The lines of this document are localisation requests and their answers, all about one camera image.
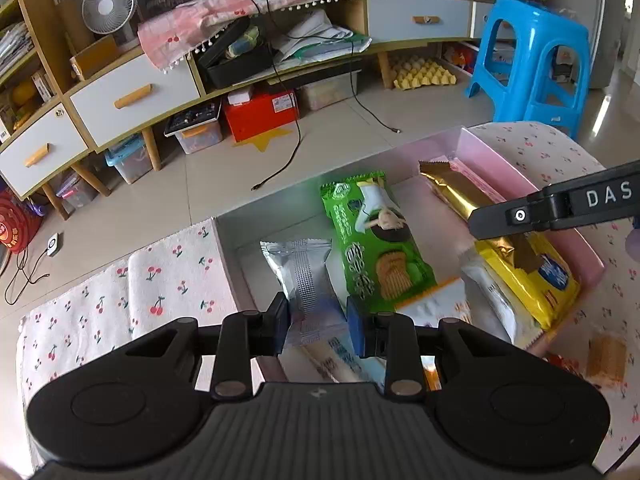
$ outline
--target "electric fan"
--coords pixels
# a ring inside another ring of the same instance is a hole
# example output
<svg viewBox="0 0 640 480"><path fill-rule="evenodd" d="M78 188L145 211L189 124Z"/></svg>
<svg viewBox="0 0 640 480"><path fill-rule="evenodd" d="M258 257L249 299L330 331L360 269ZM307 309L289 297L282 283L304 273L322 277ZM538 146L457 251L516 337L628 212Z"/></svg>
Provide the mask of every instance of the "electric fan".
<svg viewBox="0 0 640 480"><path fill-rule="evenodd" d="M82 0L82 19L96 34L113 34L121 30L126 41L134 39L129 20L138 0Z"/></svg>

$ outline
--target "biscuit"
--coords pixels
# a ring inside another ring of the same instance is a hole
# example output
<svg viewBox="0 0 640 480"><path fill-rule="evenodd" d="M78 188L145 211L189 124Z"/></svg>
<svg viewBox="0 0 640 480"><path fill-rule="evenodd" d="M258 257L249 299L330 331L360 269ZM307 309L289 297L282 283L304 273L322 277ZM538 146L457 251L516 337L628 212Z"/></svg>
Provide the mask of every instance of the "biscuit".
<svg viewBox="0 0 640 480"><path fill-rule="evenodd" d="M376 261L376 275L384 300L398 298L413 285L406 271L406 254L402 251L382 254Z"/></svg>

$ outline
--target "egg tray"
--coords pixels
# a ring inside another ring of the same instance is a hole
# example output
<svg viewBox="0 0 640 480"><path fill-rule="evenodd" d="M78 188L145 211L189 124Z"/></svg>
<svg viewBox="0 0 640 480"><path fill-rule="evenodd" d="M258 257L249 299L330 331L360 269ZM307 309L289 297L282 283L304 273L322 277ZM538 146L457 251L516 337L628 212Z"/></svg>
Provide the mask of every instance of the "egg tray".
<svg viewBox="0 0 640 480"><path fill-rule="evenodd" d="M458 78L431 59L418 56L392 56L391 77L401 90L428 85L455 85Z"/></svg>

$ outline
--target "power cord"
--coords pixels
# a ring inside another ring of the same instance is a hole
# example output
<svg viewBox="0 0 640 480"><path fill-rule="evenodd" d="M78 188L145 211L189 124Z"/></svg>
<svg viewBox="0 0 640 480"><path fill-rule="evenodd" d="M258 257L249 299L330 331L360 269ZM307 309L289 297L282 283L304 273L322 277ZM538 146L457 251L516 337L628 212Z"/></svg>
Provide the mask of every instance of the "power cord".
<svg viewBox="0 0 640 480"><path fill-rule="evenodd" d="M255 10L257 10L258 15L262 16L263 13L260 11L260 7L255 2L255 0L251 0L251 3L254 4ZM313 34L310 34L309 36L300 36L300 37L290 36L289 34L284 32L280 28L280 26L276 23L275 19L273 18L273 13L271 12L271 6L269 4L269 0L266 0L266 3L267 3L267 15L268 15L269 19L271 20L271 23L273 23L273 26L276 28L276 30L279 33L281 33L283 36L289 38L290 40L306 40L308 38L318 38L320 40L326 40L327 39L327 38L324 38L323 36L316 36L316 35L313 35ZM387 126L385 123L383 123L371 110L369 110L365 105L363 105L359 101L358 97L356 96L356 91L355 91L355 88L353 87L354 42L353 42L353 39L351 39L351 38L345 38L345 39L347 39L351 43L351 54L349 56L349 81L350 81L350 84L351 84L351 93L353 94L354 99L356 100L356 102L364 110L366 110L369 114L371 114L372 117L375 118L375 120L377 122L379 122L382 126L384 126L388 130L390 130L390 131L392 131L392 132L394 132L396 134L401 133L401 131L398 128L393 128L393 127ZM289 89L287 89L287 87L284 85L282 79L280 78L280 74L278 73L278 70L276 69L276 65L273 62L273 57L271 57L271 67L273 68L273 71L275 72L275 75L278 78L278 82L282 86L282 89L285 92L289 91ZM291 156L289 157L289 160L287 161L287 163L282 168L280 168L278 171L276 171L275 173L273 173L270 176L268 176L267 178L265 178L263 181L259 182L258 184L255 184L255 186L252 186L252 188L251 188L252 191L256 190L256 189L260 189L265 183L267 183L272 178L274 178L275 176L279 175L280 173L282 173L284 170L286 170L289 167L289 165L293 161L293 158L296 156L296 153L298 152L298 149L300 148L300 144L302 143L302 133L300 131L300 124L298 123L298 118L296 118L296 128L298 130L298 142L296 143L296 147L293 149L293 152L291 153Z"/></svg>
<svg viewBox="0 0 640 480"><path fill-rule="evenodd" d="M34 275L36 269L38 268L38 263L40 262L40 259L47 254L47 250L44 249L44 251L42 251L42 254L40 256L38 256L38 259L36 260L35 265L33 266L33 270L31 271L31 273L27 276L27 273L24 272L24 268L27 266L27 260L29 259L29 246L27 245L23 251L21 251L22 256L19 256L19 254L16 255L15 257L15 265L17 267L14 276L11 278L11 281L9 282L9 284L6 286L6 289L4 290L4 300L7 302L7 304L10 305L14 305L16 303L18 303L18 300L20 299L20 296L22 295L22 293L24 292L24 290L27 288L27 285L31 284L31 285L35 285L36 283L38 283L42 278L46 278L49 276L49 274L43 274L42 276L40 276L39 278L37 278L34 282L31 281L31 277ZM24 277L27 278L27 282L24 284L23 288L20 290L20 292L18 293L18 296L15 298L14 301L9 301L6 298L6 295L9 293L9 288L11 288L12 283L15 281L15 279L18 277L18 273L22 272L24 274Z"/></svg>

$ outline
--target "white drawer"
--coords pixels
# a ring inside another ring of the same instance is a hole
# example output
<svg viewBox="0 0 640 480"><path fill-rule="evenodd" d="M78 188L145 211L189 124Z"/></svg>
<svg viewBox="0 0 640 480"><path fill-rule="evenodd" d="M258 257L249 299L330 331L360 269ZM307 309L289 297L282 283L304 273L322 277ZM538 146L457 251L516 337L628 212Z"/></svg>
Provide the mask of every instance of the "white drawer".
<svg viewBox="0 0 640 480"><path fill-rule="evenodd" d="M369 35L374 42L468 38L469 0L367 0ZM414 16L437 16L420 24Z"/></svg>
<svg viewBox="0 0 640 480"><path fill-rule="evenodd" d="M472 38L476 38L478 40L482 38L486 20L489 19L489 13L491 13L493 6L494 4L488 4L485 2L474 2L471 15ZM510 26L505 25L504 22L501 22L496 38L498 40L512 40L514 38L513 29Z"/></svg>
<svg viewBox="0 0 640 480"><path fill-rule="evenodd" d="M115 102L151 85L151 93L116 108ZM84 126L101 147L139 124L199 97L189 65L185 62L163 74L144 54L85 86L71 96Z"/></svg>
<svg viewBox="0 0 640 480"><path fill-rule="evenodd" d="M24 163L49 143L49 153L27 168ZM60 167L87 150L62 104L34 122L0 153L0 171L15 191L25 197Z"/></svg>

